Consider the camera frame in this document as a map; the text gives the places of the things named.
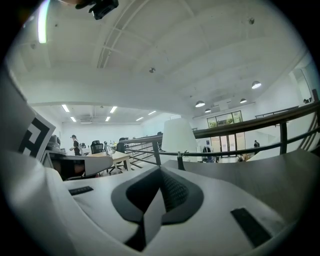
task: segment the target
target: white lampshade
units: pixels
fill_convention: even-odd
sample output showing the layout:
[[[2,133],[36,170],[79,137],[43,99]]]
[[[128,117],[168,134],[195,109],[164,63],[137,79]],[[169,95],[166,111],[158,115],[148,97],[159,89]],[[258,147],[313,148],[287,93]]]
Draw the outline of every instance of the white lampshade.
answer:
[[[161,148],[168,152],[196,152],[197,141],[186,119],[171,119],[164,123]]]

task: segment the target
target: doorway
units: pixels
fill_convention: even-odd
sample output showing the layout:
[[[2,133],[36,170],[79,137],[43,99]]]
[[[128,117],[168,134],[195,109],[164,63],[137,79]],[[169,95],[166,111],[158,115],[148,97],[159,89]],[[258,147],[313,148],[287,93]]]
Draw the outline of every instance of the doorway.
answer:
[[[236,137],[234,134],[228,136],[220,136],[221,152],[235,151],[236,150]]]
[[[245,146],[245,133],[237,133],[226,136],[211,137],[211,145],[213,152],[227,152],[244,150]]]

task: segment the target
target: ceiling vent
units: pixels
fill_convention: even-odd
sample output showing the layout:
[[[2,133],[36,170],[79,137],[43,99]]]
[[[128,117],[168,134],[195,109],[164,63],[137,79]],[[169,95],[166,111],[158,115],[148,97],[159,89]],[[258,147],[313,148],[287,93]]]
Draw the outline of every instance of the ceiling vent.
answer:
[[[80,123],[82,125],[91,125],[92,124],[92,121],[91,120],[80,120]]]

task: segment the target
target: black pad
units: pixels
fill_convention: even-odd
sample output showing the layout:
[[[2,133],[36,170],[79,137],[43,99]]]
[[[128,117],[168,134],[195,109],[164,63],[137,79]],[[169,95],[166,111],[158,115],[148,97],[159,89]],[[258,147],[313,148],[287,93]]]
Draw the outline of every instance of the black pad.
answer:
[[[89,192],[92,190],[94,190],[94,189],[90,186],[83,186],[83,187],[79,187],[79,188],[70,189],[69,192],[70,192],[71,196],[75,196],[75,195],[83,194],[83,193],[86,193],[86,192]]]
[[[234,209],[231,214],[254,247],[262,245],[271,238],[265,228],[245,208]]]

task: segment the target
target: fluorescent light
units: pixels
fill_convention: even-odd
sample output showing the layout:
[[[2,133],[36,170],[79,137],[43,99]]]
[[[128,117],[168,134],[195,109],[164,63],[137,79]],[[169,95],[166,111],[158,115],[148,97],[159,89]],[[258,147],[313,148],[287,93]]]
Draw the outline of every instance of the fluorescent light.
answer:
[[[199,100],[196,104],[195,104],[195,107],[196,108],[200,108],[202,106],[206,105],[202,100]]]
[[[256,88],[258,88],[258,87],[260,87],[260,86],[261,86],[261,83],[258,82],[258,81],[254,81],[254,82],[252,83],[252,89],[256,89]]]
[[[50,0],[45,0],[39,8],[38,16],[38,38],[40,44],[45,44],[47,42],[47,13]]]
[[[67,105],[61,105],[63,107],[63,109],[65,110],[65,112],[70,112]]]
[[[110,110],[110,113],[115,112],[116,108],[117,108],[117,106],[113,106],[113,107],[111,108],[111,110]]]

